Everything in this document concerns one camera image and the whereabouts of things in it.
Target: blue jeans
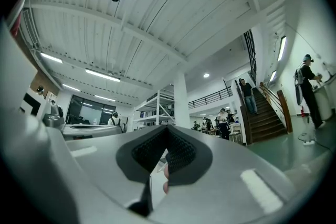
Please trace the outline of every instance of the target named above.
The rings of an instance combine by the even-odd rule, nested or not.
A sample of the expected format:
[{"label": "blue jeans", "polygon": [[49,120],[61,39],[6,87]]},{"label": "blue jeans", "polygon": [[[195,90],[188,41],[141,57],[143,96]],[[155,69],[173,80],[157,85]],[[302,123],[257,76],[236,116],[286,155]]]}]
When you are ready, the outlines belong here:
[{"label": "blue jeans", "polygon": [[254,96],[245,96],[245,103],[247,106],[247,109],[250,113],[254,114],[257,113],[257,105],[256,100],[254,100]]}]

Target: fluorescent light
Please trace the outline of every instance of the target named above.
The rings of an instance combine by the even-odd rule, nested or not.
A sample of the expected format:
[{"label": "fluorescent light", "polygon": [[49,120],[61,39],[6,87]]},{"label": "fluorescent light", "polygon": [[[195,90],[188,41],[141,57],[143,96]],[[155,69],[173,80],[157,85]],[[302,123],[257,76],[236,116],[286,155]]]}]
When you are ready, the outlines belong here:
[{"label": "fluorescent light", "polygon": [[281,39],[280,53],[279,53],[278,61],[280,61],[282,59],[282,55],[284,55],[283,52],[285,50],[286,42],[287,42],[287,37],[283,37]]},{"label": "fluorescent light", "polygon": [[64,87],[67,87],[67,88],[69,88],[69,89],[72,89],[72,90],[74,90],[74,91],[78,91],[78,92],[80,92],[80,90],[78,90],[78,89],[76,89],[76,88],[74,88],[74,87],[70,87],[70,86],[68,86],[68,85],[65,85],[65,84],[62,84]]},{"label": "fluorescent light", "polygon": [[92,75],[95,75],[95,76],[98,76],[98,77],[101,77],[101,78],[104,78],[104,79],[109,79],[109,80],[113,80],[113,81],[116,81],[116,82],[120,82],[120,79],[118,79],[118,78],[111,77],[111,76],[105,75],[103,73],[95,72],[91,69],[85,69],[85,72],[89,73],[89,74],[92,74]]},{"label": "fluorescent light", "polygon": [[41,55],[45,58],[48,58],[50,60],[53,60],[55,62],[60,62],[60,63],[63,63],[62,59],[59,59],[59,58],[56,58],[56,57],[53,57],[53,56],[50,56],[50,55],[47,55],[47,54],[44,54],[43,52],[40,52]]},{"label": "fluorescent light", "polygon": [[271,77],[271,79],[270,79],[270,81],[269,81],[269,82],[273,81],[273,79],[274,79],[274,77],[275,77],[276,73],[277,73],[276,71],[274,71],[274,72],[273,72],[273,74],[272,74],[272,77]]},{"label": "fluorescent light", "polygon": [[95,97],[115,102],[115,100],[113,100],[113,99],[106,98],[106,97],[101,97],[101,96],[98,96],[98,95],[95,95]]}]

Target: white stripe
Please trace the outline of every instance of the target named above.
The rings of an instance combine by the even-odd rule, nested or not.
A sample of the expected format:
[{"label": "white stripe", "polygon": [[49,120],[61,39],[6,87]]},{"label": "white stripe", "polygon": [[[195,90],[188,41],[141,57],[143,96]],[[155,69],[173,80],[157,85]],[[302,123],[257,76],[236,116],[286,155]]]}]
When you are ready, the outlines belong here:
[{"label": "white stripe", "polygon": [[84,155],[89,155],[97,151],[95,146],[82,148],[81,150],[71,151],[71,154],[74,158],[81,157]]},{"label": "white stripe", "polygon": [[240,175],[252,196],[265,214],[271,214],[283,206],[280,198],[265,184],[254,170],[246,170]]}]

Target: staircase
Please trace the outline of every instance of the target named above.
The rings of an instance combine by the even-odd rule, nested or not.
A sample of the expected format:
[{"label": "staircase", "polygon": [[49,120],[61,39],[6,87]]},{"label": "staircase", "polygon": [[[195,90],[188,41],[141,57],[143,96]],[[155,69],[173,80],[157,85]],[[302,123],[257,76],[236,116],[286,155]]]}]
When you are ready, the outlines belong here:
[{"label": "staircase", "polygon": [[276,136],[287,134],[286,128],[266,98],[253,89],[258,115],[248,114],[253,142],[260,142]]}]

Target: stair railing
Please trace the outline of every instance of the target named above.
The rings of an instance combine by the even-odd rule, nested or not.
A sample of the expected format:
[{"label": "stair railing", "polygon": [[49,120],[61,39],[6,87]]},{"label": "stair railing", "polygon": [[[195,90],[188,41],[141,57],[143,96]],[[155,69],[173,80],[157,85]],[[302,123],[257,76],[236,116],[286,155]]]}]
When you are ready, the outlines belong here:
[{"label": "stair railing", "polygon": [[279,111],[284,115],[287,133],[293,131],[292,120],[290,118],[289,109],[287,106],[287,101],[282,90],[277,91],[278,96],[276,96],[270,89],[268,89],[262,82],[260,83],[260,88],[263,90],[264,95],[268,103],[272,106],[275,104]]},{"label": "stair railing", "polygon": [[236,82],[237,92],[238,92],[240,103],[241,103],[240,111],[242,112],[242,117],[243,117],[245,136],[246,136],[246,144],[250,145],[250,144],[253,143],[253,139],[252,139],[252,131],[251,131],[251,127],[250,127],[250,122],[249,122],[248,115],[247,115],[247,108],[245,106],[245,102],[244,102],[244,99],[243,99],[243,96],[242,96],[242,93],[241,93],[241,90],[240,90],[240,87],[238,85],[237,80],[235,80],[235,82]]}]

